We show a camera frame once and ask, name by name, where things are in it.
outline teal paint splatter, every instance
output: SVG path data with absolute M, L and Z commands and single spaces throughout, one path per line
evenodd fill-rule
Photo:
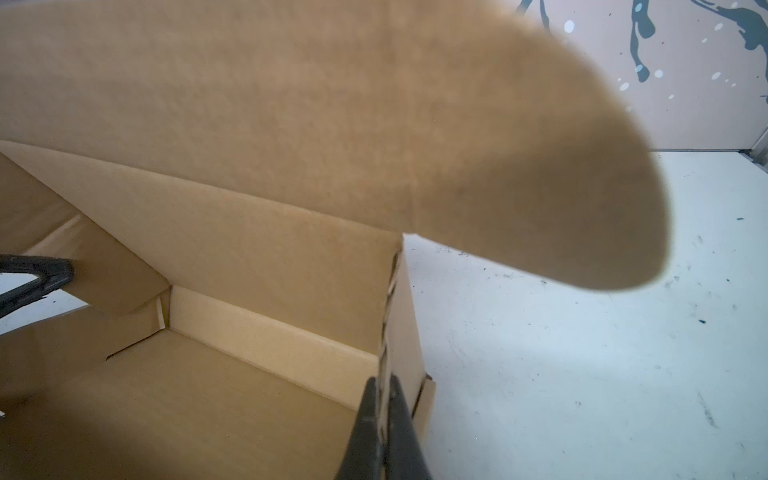
M 739 33 L 744 39 L 744 48 L 747 50 L 756 50 L 757 47 L 763 49 L 766 56 L 766 81 L 768 81 L 768 25 L 759 13 L 748 8 L 723 8 L 716 6 L 707 0 L 691 0 L 695 5 L 705 8 L 723 18 L 736 22 L 740 28 Z M 766 0 L 755 0 L 761 8 L 768 10 Z
M 515 13 L 525 15 L 525 13 L 528 11 L 528 7 L 531 6 L 531 3 L 533 3 L 533 0 L 522 0 L 520 5 L 518 5 L 518 7 L 515 9 Z M 541 12 L 541 24 L 544 26 L 546 31 L 550 31 L 549 17 L 547 16 L 547 9 L 544 7 L 544 0 L 538 0 L 538 7 L 539 11 Z
M 629 52 L 634 60 L 637 79 L 642 83 L 650 77 L 650 70 L 646 67 L 637 50 L 640 47 L 640 40 L 637 38 L 639 33 L 642 38 L 651 38 L 656 33 L 656 25 L 648 17 L 648 4 L 650 0 L 632 1 L 632 36 L 629 39 Z

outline wall mural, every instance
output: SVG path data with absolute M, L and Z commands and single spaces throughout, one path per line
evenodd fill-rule
M 768 0 L 499 1 L 595 64 L 655 148 L 749 149 L 768 126 Z

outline open cardboard box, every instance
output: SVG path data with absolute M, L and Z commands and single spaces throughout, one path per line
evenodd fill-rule
M 5 5 L 0 106 L 0 251 L 90 305 L 0 336 L 2 478 L 331 478 L 370 376 L 426 430 L 402 232 L 589 288 L 666 253 L 622 109 L 487 2 Z

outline wall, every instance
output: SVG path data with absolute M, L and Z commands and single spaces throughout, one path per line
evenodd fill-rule
M 747 149 L 766 129 L 768 0 L 502 1 L 593 61 L 654 148 Z

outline black plastic part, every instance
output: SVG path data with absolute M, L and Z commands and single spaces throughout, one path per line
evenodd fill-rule
M 379 480 L 382 467 L 382 446 L 376 431 L 378 391 L 376 378 L 371 377 L 362 393 L 355 426 L 349 437 L 346 454 L 336 474 L 336 480 Z
M 0 293 L 0 318 L 37 302 L 74 278 L 74 268 L 69 260 L 50 257 L 0 255 L 0 272 L 31 273 L 37 276 L 31 282 Z
M 413 431 L 411 412 L 400 380 L 389 380 L 389 442 L 386 446 L 387 480 L 432 480 L 419 439 Z

